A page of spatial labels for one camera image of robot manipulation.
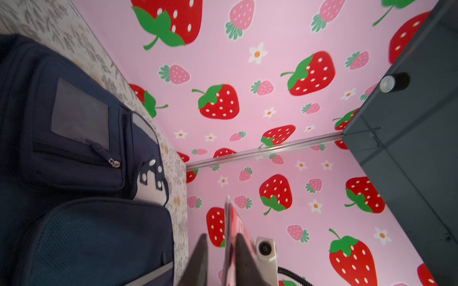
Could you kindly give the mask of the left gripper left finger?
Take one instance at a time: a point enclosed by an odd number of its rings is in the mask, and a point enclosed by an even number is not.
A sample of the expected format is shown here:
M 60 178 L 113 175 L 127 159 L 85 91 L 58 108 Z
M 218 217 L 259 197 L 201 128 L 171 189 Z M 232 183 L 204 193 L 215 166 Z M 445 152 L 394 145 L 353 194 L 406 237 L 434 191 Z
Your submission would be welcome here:
M 179 286 L 207 286 L 208 282 L 208 239 L 202 234 L 193 253 L 190 255 L 187 267 L 182 275 Z

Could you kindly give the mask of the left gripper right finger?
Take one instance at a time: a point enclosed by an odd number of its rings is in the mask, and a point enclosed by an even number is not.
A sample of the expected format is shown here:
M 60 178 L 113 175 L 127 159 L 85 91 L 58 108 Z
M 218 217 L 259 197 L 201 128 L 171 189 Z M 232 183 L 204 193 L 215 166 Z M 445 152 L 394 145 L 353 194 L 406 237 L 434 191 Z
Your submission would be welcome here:
M 236 286 L 267 286 L 242 234 L 236 236 Z

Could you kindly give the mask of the red card pack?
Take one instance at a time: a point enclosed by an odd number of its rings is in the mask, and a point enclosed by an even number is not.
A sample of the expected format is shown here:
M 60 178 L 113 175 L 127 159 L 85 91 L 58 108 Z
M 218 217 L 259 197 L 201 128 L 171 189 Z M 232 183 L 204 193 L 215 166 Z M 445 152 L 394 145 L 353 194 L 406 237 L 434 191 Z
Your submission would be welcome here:
M 234 201 L 227 196 L 224 205 L 225 213 L 225 255 L 222 274 L 222 286 L 236 285 L 236 237 L 242 234 L 245 237 L 249 235 L 245 230 L 245 225 L 241 216 L 236 210 Z

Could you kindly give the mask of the navy blue student backpack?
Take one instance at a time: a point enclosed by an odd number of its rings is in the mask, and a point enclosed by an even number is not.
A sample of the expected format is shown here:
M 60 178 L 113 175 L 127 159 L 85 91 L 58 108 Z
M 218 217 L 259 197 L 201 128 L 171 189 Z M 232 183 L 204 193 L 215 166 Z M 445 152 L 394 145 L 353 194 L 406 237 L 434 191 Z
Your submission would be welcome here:
M 1 284 L 171 286 L 153 128 L 80 67 L 1 36 Z

